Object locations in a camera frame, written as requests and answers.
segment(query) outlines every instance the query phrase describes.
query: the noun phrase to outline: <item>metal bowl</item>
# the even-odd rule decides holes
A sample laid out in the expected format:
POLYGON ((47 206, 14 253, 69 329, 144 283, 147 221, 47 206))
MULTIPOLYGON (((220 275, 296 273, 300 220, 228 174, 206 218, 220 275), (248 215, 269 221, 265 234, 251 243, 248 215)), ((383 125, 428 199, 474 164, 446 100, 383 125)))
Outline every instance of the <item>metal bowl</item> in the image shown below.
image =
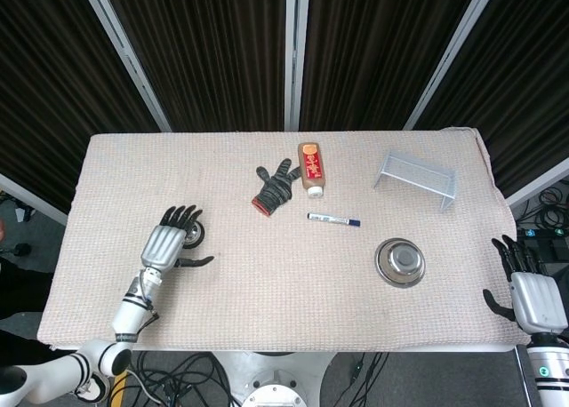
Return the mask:
POLYGON ((403 238, 390 238, 375 251, 375 267, 389 284, 413 287, 425 275, 425 258, 415 244, 403 238))

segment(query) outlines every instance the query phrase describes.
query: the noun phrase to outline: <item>floor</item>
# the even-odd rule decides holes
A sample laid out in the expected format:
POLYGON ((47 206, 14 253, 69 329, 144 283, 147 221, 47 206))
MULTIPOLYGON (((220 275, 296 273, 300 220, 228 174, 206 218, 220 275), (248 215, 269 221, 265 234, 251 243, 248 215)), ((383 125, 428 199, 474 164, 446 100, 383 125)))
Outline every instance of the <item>floor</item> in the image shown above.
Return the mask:
MULTIPOLYGON (((0 204, 0 218, 6 222, 7 237, 2 246, 16 243, 30 243, 32 253, 25 258, 14 258, 5 255, 24 268, 51 272, 56 268, 57 258, 64 227, 37 212, 30 222, 17 223, 14 204, 0 204)), ((41 320, 40 313, 24 313, 14 315, 0 321, 0 329, 11 331, 26 338, 34 338, 41 320)), ((189 353, 154 353, 149 355, 148 367, 171 371, 175 365, 187 358, 189 353)), ((361 354, 343 353, 334 357, 326 370, 321 386, 321 405, 332 406, 348 387, 361 354)), ((365 365, 356 384, 346 391, 338 406, 349 406, 356 389, 365 379, 373 354, 365 356, 365 365)), ((527 366, 527 358, 522 353, 522 363, 527 366)), ((537 399, 532 390, 533 378, 529 372, 527 381, 533 399, 537 399)), ((390 354, 381 375, 372 387, 367 406, 519 406, 526 405, 522 378, 517 368, 517 359, 513 352, 499 354, 390 354)), ((132 378, 127 385, 134 385, 132 378)), ((124 393, 123 405, 144 405, 142 397, 136 404, 136 389, 127 389, 124 393)), ((213 387, 205 389, 203 397, 211 406, 227 405, 219 391, 213 387)), ((182 400, 183 405, 205 405, 191 397, 182 400)), ((48 404, 51 407, 84 406, 72 395, 64 395, 48 404)))

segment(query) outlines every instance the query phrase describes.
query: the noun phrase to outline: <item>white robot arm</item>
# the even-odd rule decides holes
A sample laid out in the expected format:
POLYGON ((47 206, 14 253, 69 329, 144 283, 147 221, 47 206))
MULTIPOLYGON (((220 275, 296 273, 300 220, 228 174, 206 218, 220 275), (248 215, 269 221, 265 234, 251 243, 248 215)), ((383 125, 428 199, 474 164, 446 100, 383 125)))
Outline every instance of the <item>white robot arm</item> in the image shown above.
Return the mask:
POLYGON ((140 331, 158 319, 152 299, 163 275, 175 266, 201 267, 213 260, 211 256, 179 259, 186 234, 202 212, 194 212, 195 208, 171 207, 152 231, 140 257, 144 268, 132 280, 112 323, 116 342, 90 340, 75 353, 49 363, 0 368, 0 407, 16 406, 24 398, 47 403, 73 391, 91 403, 107 396, 108 382, 103 376, 126 370, 140 331))
POLYGON ((505 235, 503 241, 492 240, 501 255, 513 308, 498 305, 488 290, 483 293, 486 304, 532 337, 527 353, 543 406, 569 405, 569 347, 559 339, 567 317, 557 284, 544 275, 526 247, 505 235))

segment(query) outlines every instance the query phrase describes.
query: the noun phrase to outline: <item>whiteboard marker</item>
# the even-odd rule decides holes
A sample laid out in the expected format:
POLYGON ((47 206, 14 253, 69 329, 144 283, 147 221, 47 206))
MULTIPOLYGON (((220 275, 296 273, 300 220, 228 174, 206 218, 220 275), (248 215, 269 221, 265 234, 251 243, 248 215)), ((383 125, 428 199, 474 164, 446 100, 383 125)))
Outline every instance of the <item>whiteboard marker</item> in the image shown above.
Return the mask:
POLYGON ((355 219, 347 219, 347 218, 336 218, 334 216, 329 216, 327 214, 321 213, 309 213, 307 215, 309 220, 320 220, 321 222, 329 222, 329 223, 340 223, 342 225, 350 225, 351 227, 359 227, 359 220, 355 219))

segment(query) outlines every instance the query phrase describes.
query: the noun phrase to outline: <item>bottle cap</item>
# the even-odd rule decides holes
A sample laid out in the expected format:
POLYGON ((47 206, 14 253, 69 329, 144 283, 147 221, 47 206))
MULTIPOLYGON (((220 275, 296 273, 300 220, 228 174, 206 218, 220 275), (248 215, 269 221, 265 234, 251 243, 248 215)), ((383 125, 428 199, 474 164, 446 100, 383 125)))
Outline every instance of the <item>bottle cap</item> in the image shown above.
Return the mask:
POLYGON ((322 187, 310 187, 309 188, 309 197, 310 198, 320 198, 324 195, 324 190, 322 187))

